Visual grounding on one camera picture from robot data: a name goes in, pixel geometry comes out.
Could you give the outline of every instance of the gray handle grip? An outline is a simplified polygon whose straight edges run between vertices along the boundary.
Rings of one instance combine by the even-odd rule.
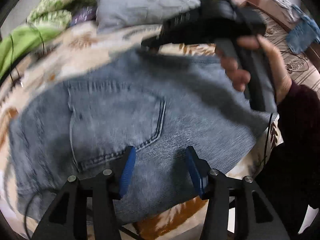
[[[234,57],[239,67],[247,70],[251,79],[244,92],[253,110],[276,113],[275,92],[269,61],[264,51],[247,50],[229,39],[215,40],[217,46],[228,57]]]

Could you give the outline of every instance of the blue denim fabric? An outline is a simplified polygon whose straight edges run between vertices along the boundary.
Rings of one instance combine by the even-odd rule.
[[[114,62],[66,80],[37,96],[10,123],[18,210],[34,192],[61,188],[68,176],[118,174],[127,145],[137,148],[127,195],[114,201],[126,224],[195,197],[184,160],[200,158],[230,171],[268,126],[268,113],[250,109],[217,57],[173,57],[132,49]],[[54,195],[33,201],[39,220]]]
[[[292,5],[302,21],[292,29],[286,37],[287,44],[295,54],[304,52],[313,41],[320,43],[320,29],[313,19],[310,19],[300,8]]]

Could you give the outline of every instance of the blue gripper pad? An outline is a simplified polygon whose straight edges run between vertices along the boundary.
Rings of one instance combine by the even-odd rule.
[[[199,159],[192,146],[186,148],[186,163],[196,193],[202,198],[204,189],[208,185],[210,166],[207,161]]]
[[[122,175],[119,179],[119,195],[122,198],[128,191],[128,187],[131,181],[134,164],[136,162],[136,149],[133,146],[126,148],[126,151],[130,151],[127,162],[122,171]]]

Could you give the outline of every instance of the gray pillow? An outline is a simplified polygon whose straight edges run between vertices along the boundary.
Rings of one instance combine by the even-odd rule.
[[[199,0],[97,0],[98,31],[133,25],[160,24],[180,12],[197,7]]]

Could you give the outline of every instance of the green blanket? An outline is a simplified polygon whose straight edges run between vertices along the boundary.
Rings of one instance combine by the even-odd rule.
[[[59,28],[67,28],[71,18],[74,6],[91,6],[96,0],[40,0],[40,3],[34,8],[27,21],[33,24],[50,23]]]
[[[55,38],[61,31],[62,29],[45,25],[37,27],[21,25],[15,28],[11,35],[0,43],[0,78],[20,55],[30,52],[42,43],[39,32],[43,41],[48,41]]]

